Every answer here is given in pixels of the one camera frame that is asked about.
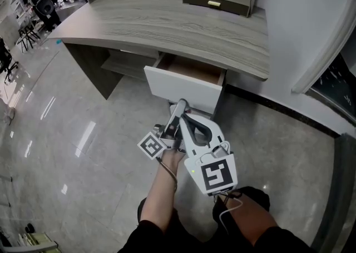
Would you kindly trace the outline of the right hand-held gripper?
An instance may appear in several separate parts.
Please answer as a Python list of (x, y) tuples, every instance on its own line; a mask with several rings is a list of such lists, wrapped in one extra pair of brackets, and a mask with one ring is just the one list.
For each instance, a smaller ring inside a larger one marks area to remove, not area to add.
[(184, 165), (203, 194), (215, 196), (238, 184), (235, 157), (219, 125), (205, 117), (183, 114), (179, 119)]

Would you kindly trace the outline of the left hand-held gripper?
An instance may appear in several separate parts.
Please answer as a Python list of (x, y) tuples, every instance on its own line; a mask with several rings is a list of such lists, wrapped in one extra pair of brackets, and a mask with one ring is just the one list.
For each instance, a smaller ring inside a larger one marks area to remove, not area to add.
[(165, 150), (174, 149), (185, 153), (184, 141), (179, 128), (179, 119), (189, 107), (187, 100), (180, 99), (173, 109), (166, 125), (156, 124), (137, 144), (138, 148), (151, 160), (161, 158)]

